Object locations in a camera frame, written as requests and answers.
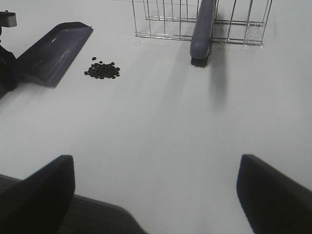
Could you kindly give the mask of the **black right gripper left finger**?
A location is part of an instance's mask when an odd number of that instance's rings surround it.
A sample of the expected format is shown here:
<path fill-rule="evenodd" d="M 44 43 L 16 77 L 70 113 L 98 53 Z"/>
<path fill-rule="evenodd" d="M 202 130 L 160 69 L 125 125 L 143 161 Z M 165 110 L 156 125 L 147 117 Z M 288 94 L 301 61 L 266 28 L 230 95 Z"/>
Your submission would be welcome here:
<path fill-rule="evenodd" d="M 0 194 L 0 232 L 56 234 L 73 195 L 73 157 L 58 156 Z"/>

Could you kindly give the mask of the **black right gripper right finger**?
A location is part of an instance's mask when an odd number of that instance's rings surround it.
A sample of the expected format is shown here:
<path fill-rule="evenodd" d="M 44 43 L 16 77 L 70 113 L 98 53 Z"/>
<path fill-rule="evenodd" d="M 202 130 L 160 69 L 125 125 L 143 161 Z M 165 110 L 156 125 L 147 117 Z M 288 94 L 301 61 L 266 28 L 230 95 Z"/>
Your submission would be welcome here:
<path fill-rule="evenodd" d="M 242 155 L 236 192 L 255 234 L 310 234 L 312 192 L 254 155 Z"/>

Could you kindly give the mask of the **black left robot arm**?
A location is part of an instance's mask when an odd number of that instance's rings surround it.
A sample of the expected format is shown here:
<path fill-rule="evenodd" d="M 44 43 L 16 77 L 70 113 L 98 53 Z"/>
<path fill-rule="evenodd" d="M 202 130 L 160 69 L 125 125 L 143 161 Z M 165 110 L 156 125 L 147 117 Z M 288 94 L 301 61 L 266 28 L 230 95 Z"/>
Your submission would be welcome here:
<path fill-rule="evenodd" d="M 0 12 L 0 34 L 2 28 L 11 28 L 17 26 L 16 13 L 8 10 Z M 14 70 L 17 59 L 14 54 L 0 46 L 0 87 L 5 91 L 13 91 L 17 87 Z"/>

